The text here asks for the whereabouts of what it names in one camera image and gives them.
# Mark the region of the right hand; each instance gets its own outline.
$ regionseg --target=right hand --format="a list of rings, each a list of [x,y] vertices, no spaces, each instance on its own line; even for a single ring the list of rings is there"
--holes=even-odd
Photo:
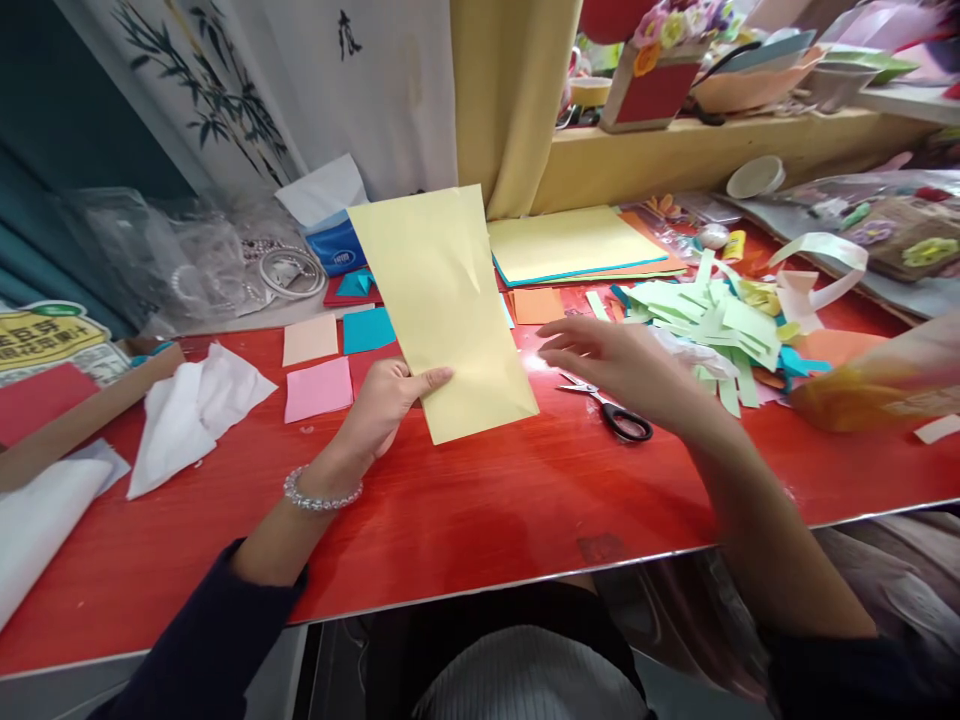
[[[540,348],[548,365],[596,385],[682,438],[726,414],[643,325],[575,316],[548,323],[537,335],[556,336]]]

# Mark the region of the white bowl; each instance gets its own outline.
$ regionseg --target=white bowl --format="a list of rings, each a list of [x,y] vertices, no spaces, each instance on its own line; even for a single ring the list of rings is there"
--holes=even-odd
[[[797,50],[795,53],[781,55],[780,57],[773,58],[773,60],[767,60],[763,63],[751,65],[750,67],[739,70],[738,72],[741,75],[749,75],[750,73],[754,72],[779,72],[780,70],[789,70],[798,62],[803,60],[803,56],[806,54],[806,50]]]
[[[776,155],[763,155],[737,170],[727,181],[727,195],[737,200],[756,197],[777,190],[787,174],[783,161]]]
[[[610,78],[570,78],[571,102],[583,107],[600,107],[606,104],[611,85],[613,80]]]

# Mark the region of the yellow curtain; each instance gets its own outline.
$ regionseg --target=yellow curtain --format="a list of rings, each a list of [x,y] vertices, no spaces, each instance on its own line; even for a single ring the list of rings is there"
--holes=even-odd
[[[530,211],[550,154],[582,0],[450,0],[461,185],[489,219]]]

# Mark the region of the crystal bracelet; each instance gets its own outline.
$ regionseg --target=crystal bracelet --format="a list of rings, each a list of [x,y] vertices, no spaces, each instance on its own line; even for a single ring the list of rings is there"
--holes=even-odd
[[[355,503],[360,497],[361,493],[363,493],[363,480],[361,480],[360,484],[357,486],[357,489],[344,498],[335,498],[333,500],[308,498],[306,495],[302,494],[300,489],[297,487],[297,480],[300,479],[302,474],[303,467],[298,467],[292,473],[287,475],[287,479],[283,482],[283,494],[286,495],[290,502],[292,502],[301,510],[310,510],[313,512],[342,510],[347,505],[352,505]]]

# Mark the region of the dark sleeve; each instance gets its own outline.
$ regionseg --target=dark sleeve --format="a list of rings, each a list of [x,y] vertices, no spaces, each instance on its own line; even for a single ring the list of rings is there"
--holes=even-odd
[[[241,542],[220,554],[127,687],[91,719],[243,719],[243,694],[286,625],[307,574],[304,569],[293,587],[245,582],[230,569]]]
[[[764,636],[784,720],[938,717],[899,645],[885,638]]]

